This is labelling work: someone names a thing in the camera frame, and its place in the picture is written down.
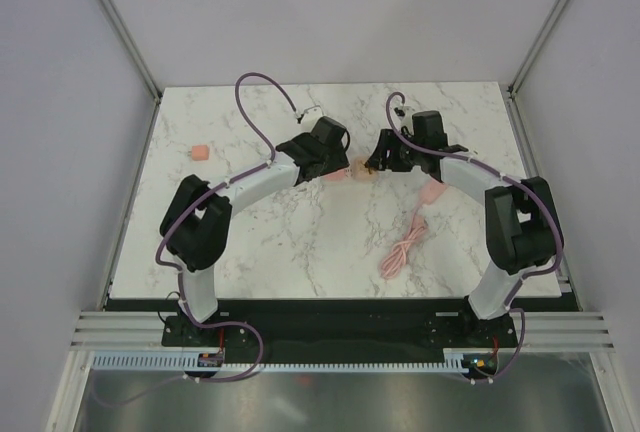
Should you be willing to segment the peach cube socket adapter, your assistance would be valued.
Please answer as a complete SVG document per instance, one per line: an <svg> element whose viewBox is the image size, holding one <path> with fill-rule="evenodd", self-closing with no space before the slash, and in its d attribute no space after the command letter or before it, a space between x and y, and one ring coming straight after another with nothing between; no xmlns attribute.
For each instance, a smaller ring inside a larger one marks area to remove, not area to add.
<svg viewBox="0 0 640 432"><path fill-rule="evenodd" d="M351 177L356 182L373 182L378 177L378 172L366 165L366 158L356 157L350 164Z"/></svg>

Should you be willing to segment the pink cube socket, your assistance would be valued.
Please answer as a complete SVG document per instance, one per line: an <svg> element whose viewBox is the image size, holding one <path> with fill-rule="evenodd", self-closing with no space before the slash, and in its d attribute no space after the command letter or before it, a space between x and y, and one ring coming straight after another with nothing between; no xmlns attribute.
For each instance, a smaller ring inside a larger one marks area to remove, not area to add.
<svg viewBox="0 0 640 432"><path fill-rule="evenodd" d="M345 178L348 177L347 172L348 172L347 169L340 169L340 170L337 170L335 172L332 172L330 174L327 174L327 175L323 176L322 179L324 181L326 181L326 182L331 182L331 183L339 182L339 181L342 181L342 180L344 180Z"/></svg>

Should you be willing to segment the pink power strip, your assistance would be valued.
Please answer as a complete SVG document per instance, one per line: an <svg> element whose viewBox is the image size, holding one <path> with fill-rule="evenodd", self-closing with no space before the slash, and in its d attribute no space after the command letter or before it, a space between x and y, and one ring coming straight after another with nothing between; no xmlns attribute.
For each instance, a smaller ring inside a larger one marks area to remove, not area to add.
<svg viewBox="0 0 640 432"><path fill-rule="evenodd" d="M433 204L447 190L448 186L434 179L429 180L420 190L419 203Z"/></svg>

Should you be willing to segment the salmon charger plug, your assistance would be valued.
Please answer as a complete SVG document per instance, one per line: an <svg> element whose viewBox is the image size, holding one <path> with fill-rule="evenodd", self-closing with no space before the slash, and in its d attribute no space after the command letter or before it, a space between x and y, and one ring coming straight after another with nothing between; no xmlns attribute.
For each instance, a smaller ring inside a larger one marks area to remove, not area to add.
<svg viewBox="0 0 640 432"><path fill-rule="evenodd" d="M194 145L190 150L190 158L193 161L206 161L209 159L210 149L208 145Z"/></svg>

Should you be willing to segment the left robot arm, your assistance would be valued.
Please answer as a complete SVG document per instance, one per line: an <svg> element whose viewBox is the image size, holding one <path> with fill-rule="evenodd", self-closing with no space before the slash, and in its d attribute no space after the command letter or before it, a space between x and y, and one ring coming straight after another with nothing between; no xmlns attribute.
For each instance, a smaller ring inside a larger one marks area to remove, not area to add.
<svg viewBox="0 0 640 432"><path fill-rule="evenodd" d="M277 146L256 165L217 185L192 174L183 179L161 221L155 262L178 274L179 300L188 316L185 334L208 345L219 334L214 264L223 255L234 216L282 190L347 168L350 135L322 116L309 132Z"/></svg>

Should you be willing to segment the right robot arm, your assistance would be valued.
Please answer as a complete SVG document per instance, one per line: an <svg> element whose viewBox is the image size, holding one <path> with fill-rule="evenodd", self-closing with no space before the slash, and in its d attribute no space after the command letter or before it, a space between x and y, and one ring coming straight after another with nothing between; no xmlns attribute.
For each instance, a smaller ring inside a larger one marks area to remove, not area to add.
<svg viewBox="0 0 640 432"><path fill-rule="evenodd" d="M552 273L561 261L564 238L548 182L517 178L451 145L437 111L408 106L387 114L390 126L365 165L377 171L410 172L415 168L458 189L484 207L486 248L490 262L467 296L469 314L458 320L467 344L483 344L494 333L492 319L504 315L530 277Z"/></svg>

